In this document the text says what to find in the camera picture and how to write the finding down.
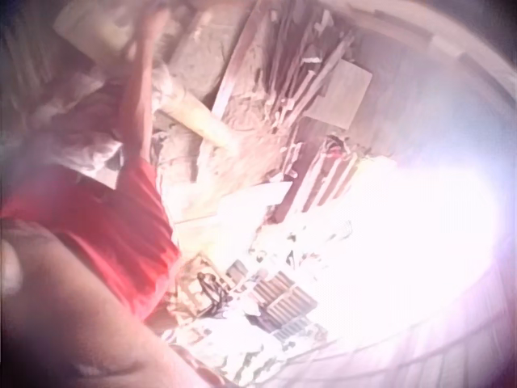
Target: wooden stick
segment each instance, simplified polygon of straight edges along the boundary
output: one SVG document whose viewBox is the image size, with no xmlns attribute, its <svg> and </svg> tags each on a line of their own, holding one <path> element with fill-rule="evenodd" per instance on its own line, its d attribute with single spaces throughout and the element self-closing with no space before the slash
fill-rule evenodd
<svg viewBox="0 0 517 388">
<path fill-rule="evenodd" d="M 235 46 L 232 56 L 229 59 L 228 66 L 226 67 L 225 75 L 221 81 L 219 91 L 217 92 L 216 101 L 212 107 L 212 113 L 220 119 L 225 113 L 229 98 L 232 95 L 233 88 L 237 82 L 238 72 L 242 67 L 246 52 L 257 35 L 257 31 L 259 30 L 260 24 L 269 10 L 269 7 L 269 0 L 257 0 L 248 20 L 246 21 L 246 25 L 242 29 L 237 45 Z"/>
<path fill-rule="evenodd" d="M 288 67 L 288 71 L 285 74 L 284 84 L 282 85 L 282 88 L 280 89 L 280 93 L 276 96 L 275 104 L 273 105 L 272 112 L 277 112 L 279 109 L 279 105 L 282 102 L 282 99 L 287 96 L 288 88 L 291 85 L 293 81 L 293 77 L 296 73 L 296 71 L 301 66 L 301 58 L 304 55 L 305 52 L 305 45 L 307 44 L 307 41 L 312 35 L 312 32 L 314 30 L 313 25 L 314 21 L 316 19 L 316 13 L 312 12 L 312 9 L 309 10 L 309 15 L 306 18 L 307 23 L 305 25 L 304 34 L 300 38 L 300 43 L 298 44 L 298 48 L 295 52 L 294 58 L 291 60 L 291 64 Z"/>
<path fill-rule="evenodd" d="M 228 126 L 187 91 L 178 79 L 171 77 L 171 81 L 174 93 L 164 98 L 160 109 L 213 145 L 236 152 L 237 143 Z"/>
<path fill-rule="evenodd" d="M 278 78 L 278 70 L 280 66 L 280 58 L 284 51 L 285 38 L 287 37 L 288 27 L 291 21 L 291 11 L 294 5 L 294 0 L 288 0 L 289 4 L 286 6 L 287 9 L 282 13 L 282 19 L 280 21 L 280 28 L 278 33 L 278 39 L 276 40 L 275 54 L 271 63 L 271 72 L 269 73 L 269 87 L 268 92 L 271 95 L 271 100 L 275 100 L 276 95 L 276 79 Z"/>
<path fill-rule="evenodd" d="M 354 40 L 354 36 L 351 32 L 348 33 L 345 38 L 339 42 L 338 46 L 334 49 L 334 51 L 330 54 L 329 58 L 326 60 L 325 65 L 322 67 L 322 70 L 318 73 L 316 78 L 313 80 L 313 83 L 309 86 L 307 93 L 300 99 L 298 104 L 291 111 L 291 114 L 285 121 L 285 125 L 290 127 L 294 124 L 298 116 L 303 112 L 307 104 L 314 98 L 320 88 L 323 86 L 326 76 L 330 74 L 330 72 L 337 65 L 341 57 L 350 47 L 352 41 Z"/>
</svg>

